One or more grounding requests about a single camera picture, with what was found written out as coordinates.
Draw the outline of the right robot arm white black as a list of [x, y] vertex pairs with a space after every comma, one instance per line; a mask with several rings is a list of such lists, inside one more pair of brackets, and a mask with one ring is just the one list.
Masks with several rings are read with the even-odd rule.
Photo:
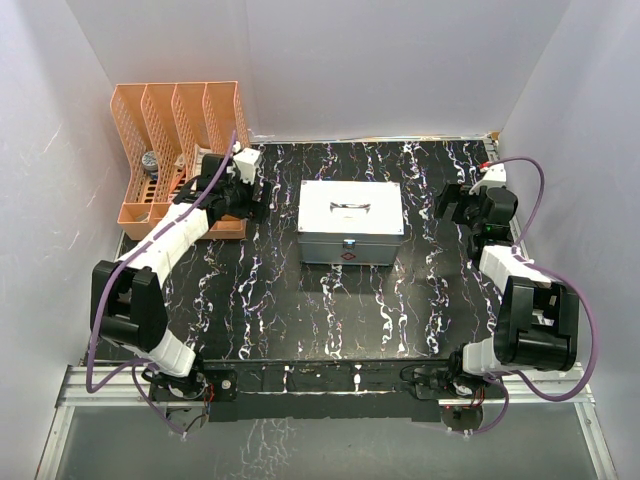
[[491, 337], [462, 345], [433, 385], [466, 397], [488, 383], [491, 374], [537, 370], [566, 372], [577, 357], [579, 298], [521, 259], [510, 222], [518, 199], [506, 187], [447, 184], [436, 200], [435, 216], [454, 205], [452, 221], [470, 230], [467, 254], [500, 290], [501, 305]]

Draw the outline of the grey metal case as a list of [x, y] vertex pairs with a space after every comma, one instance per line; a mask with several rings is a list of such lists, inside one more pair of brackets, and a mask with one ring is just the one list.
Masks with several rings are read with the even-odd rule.
[[303, 180], [297, 233], [305, 264], [391, 266], [405, 235], [401, 185]]

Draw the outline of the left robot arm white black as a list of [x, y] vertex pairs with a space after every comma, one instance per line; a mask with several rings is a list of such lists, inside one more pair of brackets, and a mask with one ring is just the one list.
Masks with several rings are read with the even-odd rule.
[[182, 256], [225, 216], [264, 220], [272, 185], [256, 186], [260, 151], [244, 148], [202, 158], [201, 172], [186, 181], [163, 219], [134, 249], [101, 261], [91, 277], [91, 336], [87, 364], [99, 340], [133, 353], [152, 372], [152, 382], [194, 399], [207, 381], [198, 354], [169, 328], [162, 287]]

